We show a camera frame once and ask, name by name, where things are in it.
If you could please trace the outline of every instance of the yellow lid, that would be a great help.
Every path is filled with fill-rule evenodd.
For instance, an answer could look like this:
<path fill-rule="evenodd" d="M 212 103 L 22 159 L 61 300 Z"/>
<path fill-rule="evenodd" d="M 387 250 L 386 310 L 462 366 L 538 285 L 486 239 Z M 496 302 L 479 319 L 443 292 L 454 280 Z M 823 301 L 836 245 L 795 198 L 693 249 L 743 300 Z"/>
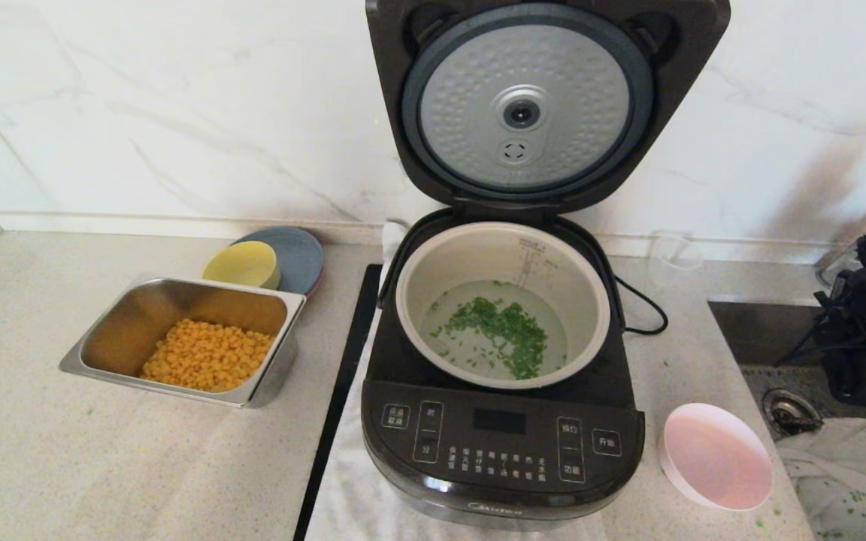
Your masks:
<path fill-rule="evenodd" d="M 257 240 L 236 243 L 217 253 L 202 271 L 203 280 L 274 290 L 279 287 L 279 264 L 269 244 Z"/>

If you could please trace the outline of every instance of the control panel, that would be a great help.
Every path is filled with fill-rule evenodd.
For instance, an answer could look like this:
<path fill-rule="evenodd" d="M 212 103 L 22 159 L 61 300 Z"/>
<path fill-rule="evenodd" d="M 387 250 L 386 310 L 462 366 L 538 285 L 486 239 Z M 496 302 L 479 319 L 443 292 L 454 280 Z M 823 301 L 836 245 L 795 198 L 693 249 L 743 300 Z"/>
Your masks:
<path fill-rule="evenodd" d="M 437 479 L 570 492 L 615 479 L 639 461 L 643 418 L 636 410 L 372 384 L 382 389 L 371 400 L 379 437 Z"/>

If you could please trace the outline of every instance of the inner lid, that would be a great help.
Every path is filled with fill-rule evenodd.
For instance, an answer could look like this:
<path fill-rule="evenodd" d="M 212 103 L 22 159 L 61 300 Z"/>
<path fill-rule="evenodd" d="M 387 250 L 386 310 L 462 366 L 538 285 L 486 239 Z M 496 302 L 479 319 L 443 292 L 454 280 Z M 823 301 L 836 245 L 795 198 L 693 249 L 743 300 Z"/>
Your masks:
<path fill-rule="evenodd" d="M 530 199 L 583 189 L 639 141 L 650 68 L 585 11 L 519 5 L 477 15 L 416 60 L 403 97 L 413 150 L 467 192 Z"/>

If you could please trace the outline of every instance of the water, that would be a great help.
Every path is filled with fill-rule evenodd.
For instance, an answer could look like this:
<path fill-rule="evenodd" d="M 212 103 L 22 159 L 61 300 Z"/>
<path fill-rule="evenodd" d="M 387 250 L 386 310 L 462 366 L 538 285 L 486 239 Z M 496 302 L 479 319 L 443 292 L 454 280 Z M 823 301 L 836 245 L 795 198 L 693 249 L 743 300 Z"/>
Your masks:
<path fill-rule="evenodd" d="M 460 307 L 482 297 L 496 305 L 497 311 L 502 311 L 510 305 L 519 304 L 527 316 L 536 318 L 536 325 L 547 333 L 547 347 L 543 351 L 543 363 L 539 374 L 552 373 L 563 367 L 567 362 L 567 336 L 563 323 L 557 318 L 553 308 L 533 292 L 520 288 L 508 282 L 495 280 L 478 280 L 461 284 L 444 292 L 430 305 L 423 316 L 419 335 L 427 346 L 430 346 L 443 360 L 478 376 L 494 379 L 516 379 L 509 367 L 503 365 L 502 356 L 508 356 L 514 349 L 502 338 L 491 340 L 479 333 L 479 329 L 447 331 L 451 316 Z"/>

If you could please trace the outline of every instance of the black cable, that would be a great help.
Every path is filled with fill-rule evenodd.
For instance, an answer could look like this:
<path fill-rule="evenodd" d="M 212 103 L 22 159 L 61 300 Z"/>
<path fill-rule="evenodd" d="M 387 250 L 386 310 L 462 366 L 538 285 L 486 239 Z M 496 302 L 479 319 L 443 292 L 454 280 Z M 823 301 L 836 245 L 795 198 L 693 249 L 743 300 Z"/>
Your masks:
<path fill-rule="evenodd" d="M 614 278 L 616 278 L 616 283 L 627 288 L 630 292 L 632 292 L 633 295 L 637 295 L 637 297 L 642 298 L 643 302 L 646 302 L 646 304 L 649 304 L 650 307 L 652 307 L 654 310 L 656 310 L 657 314 L 660 314 L 660 319 L 663 319 L 663 321 L 664 321 L 663 323 L 660 324 L 659 328 L 656 328 L 653 330 L 644 330 L 644 329 L 639 329 L 639 328 L 623 328 L 623 330 L 628 331 L 628 332 L 633 332 L 636 334 L 642 334 L 645 336 L 654 336 L 654 335 L 660 334 L 660 333 L 664 332 L 665 330 L 667 330 L 667 325 L 670 324 L 670 319 L 667 318 L 667 314 L 664 312 L 663 308 L 661 308 L 656 302 L 653 302 L 652 299 L 650 299 L 646 295 L 642 294 L 642 292 L 635 290 L 635 288 L 633 288 L 633 286 L 631 286 L 630 284 L 621 280 L 621 277 L 616 277 L 616 275 L 615 275 Z"/>
<path fill-rule="evenodd" d="M 860 336 L 857 338 L 853 338 L 846 342 L 841 343 L 832 343 L 830 346 L 820 346 L 820 347 L 811 347 L 811 349 L 803 349 L 800 352 L 797 352 L 790 356 L 789 360 L 794 360 L 798 357 L 803 357 L 805 355 L 809 355 L 811 353 L 823 353 L 823 352 L 833 352 L 836 349 L 863 349 L 863 342 L 866 340 L 866 336 Z"/>
<path fill-rule="evenodd" d="M 804 344 L 807 343 L 807 340 L 814 335 L 814 331 L 816 331 L 817 328 L 821 326 L 821 322 L 824 322 L 824 319 L 827 319 L 829 312 L 831 312 L 831 308 L 825 309 L 824 313 L 822 313 L 820 316 L 817 316 L 817 318 L 814 319 L 814 325 L 811 325 L 810 330 L 808 330 L 807 334 L 804 335 L 804 338 L 801 338 L 801 341 L 797 342 L 797 346 L 792 347 L 790 352 L 785 353 L 783 357 L 780 357 L 780 359 L 774 361 L 773 365 L 771 366 L 779 367 L 780 365 L 787 364 L 791 360 L 800 357 L 801 354 L 803 354 L 803 352 L 798 353 L 800 352 L 801 347 L 804 347 Z"/>

